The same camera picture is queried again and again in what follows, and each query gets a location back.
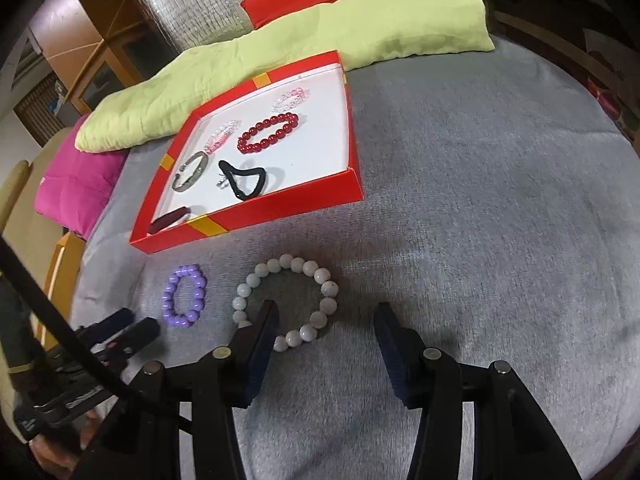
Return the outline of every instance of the red box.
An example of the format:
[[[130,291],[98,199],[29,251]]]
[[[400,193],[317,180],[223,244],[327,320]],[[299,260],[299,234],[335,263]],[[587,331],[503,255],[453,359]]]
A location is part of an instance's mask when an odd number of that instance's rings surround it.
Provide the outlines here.
[[[176,161],[180,160],[185,144],[202,118],[261,88],[310,70],[335,64],[339,65],[342,73],[348,120],[348,162],[344,171],[286,187],[285,189],[267,192],[245,202],[170,226],[153,235],[147,233],[149,225],[154,220],[158,203],[165,190],[167,190],[169,179],[174,175],[173,169]],[[145,253],[155,253],[179,244],[219,235],[249,225],[334,205],[357,202],[362,199],[362,184],[353,135],[347,81],[338,53],[336,51],[326,52],[257,75],[196,108],[180,128],[160,162],[142,206],[140,206],[129,243]]]

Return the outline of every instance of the pink cushion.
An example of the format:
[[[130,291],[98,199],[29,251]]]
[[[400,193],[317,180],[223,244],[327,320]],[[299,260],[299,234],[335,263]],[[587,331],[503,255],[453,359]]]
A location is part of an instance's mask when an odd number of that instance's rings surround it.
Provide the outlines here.
[[[60,145],[40,181],[34,204],[38,213],[85,240],[107,205],[129,153],[76,150],[76,134],[88,116],[78,119]]]

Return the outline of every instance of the black hair tie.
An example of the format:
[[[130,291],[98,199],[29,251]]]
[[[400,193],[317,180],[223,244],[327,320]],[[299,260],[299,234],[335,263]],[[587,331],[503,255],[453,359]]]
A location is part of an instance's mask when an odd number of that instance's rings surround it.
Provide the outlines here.
[[[250,200],[252,198],[257,197],[262,192],[262,188],[264,187],[264,183],[267,181],[267,172],[264,168],[251,168],[250,170],[238,170],[238,168],[234,168],[231,164],[229,164],[226,160],[221,160],[218,163],[220,170],[226,176],[226,179],[229,181],[229,185],[231,189],[234,190],[234,195],[240,200]],[[258,184],[256,184],[254,190],[245,194],[240,191],[238,184],[234,176],[251,176],[258,175]]]

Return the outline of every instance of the metal screw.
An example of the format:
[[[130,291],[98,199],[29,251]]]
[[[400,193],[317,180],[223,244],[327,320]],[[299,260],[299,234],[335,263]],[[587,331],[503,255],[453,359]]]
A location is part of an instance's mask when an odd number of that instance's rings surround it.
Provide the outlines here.
[[[149,361],[145,364],[142,369],[146,375],[157,374],[162,368],[162,363],[160,361]]]
[[[494,368],[496,372],[503,375],[511,372],[511,365],[507,361],[496,361]]]
[[[425,359],[437,361],[442,357],[442,352],[437,348],[427,348],[422,352],[422,355],[424,355]]]
[[[228,346],[219,346],[218,348],[214,348],[212,354],[216,359],[226,359],[231,355],[231,348]]]

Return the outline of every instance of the wooden cabinet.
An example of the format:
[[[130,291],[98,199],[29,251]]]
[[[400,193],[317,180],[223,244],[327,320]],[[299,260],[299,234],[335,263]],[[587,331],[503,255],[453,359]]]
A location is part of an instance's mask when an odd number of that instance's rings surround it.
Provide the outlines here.
[[[155,35],[136,0],[47,0],[30,28],[68,89],[66,100],[81,114],[105,95],[145,78],[130,46]]]

